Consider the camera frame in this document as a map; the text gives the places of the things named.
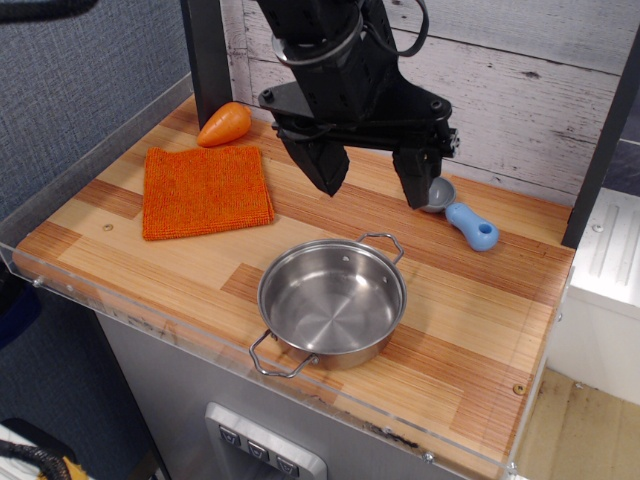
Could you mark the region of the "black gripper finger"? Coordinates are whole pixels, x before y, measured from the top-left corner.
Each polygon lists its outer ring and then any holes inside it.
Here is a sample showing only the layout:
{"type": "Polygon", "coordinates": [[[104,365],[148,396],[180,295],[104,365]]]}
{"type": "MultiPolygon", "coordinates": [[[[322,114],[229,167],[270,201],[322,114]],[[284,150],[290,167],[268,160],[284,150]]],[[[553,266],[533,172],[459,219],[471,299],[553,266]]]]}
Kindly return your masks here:
{"type": "Polygon", "coordinates": [[[291,159],[318,190],[331,197],[338,192],[349,169],[349,157],[342,144],[287,138],[282,142],[291,159]]]}
{"type": "Polygon", "coordinates": [[[392,158],[408,205],[412,209],[426,206],[431,184],[441,175],[441,155],[431,148],[401,147],[392,158]]]}

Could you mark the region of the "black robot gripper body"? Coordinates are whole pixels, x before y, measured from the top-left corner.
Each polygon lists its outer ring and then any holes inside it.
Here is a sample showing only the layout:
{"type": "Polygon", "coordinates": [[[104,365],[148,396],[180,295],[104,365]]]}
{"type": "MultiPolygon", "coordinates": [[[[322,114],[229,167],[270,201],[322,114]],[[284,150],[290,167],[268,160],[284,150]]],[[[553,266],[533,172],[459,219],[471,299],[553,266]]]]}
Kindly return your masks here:
{"type": "Polygon", "coordinates": [[[286,43],[273,40],[295,80],[259,95],[284,135],[295,141],[334,140],[378,150],[424,147],[452,158],[458,132],[448,124],[451,103],[406,80],[398,61],[374,42],[359,38],[342,52],[309,61],[286,56],[286,43]]]}

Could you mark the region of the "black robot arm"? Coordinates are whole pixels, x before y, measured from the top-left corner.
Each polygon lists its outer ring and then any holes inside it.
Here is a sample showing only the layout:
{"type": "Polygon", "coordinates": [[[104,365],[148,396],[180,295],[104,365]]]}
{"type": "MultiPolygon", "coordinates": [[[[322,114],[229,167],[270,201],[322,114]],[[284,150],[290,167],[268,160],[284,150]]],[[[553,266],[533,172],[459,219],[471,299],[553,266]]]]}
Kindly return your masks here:
{"type": "Polygon", "coordinates": [[[399,60],[419,52],[397,48],[380,1],[262,1],[278,60],[294,81],[263,90],[261,108],[288,154],[322,192],[334,195],[349,168],[348,147],[391,152],[409,206],[429,202],[441,161],[452,158],[458,133],[446,99],[406,80],[399,60]]]}

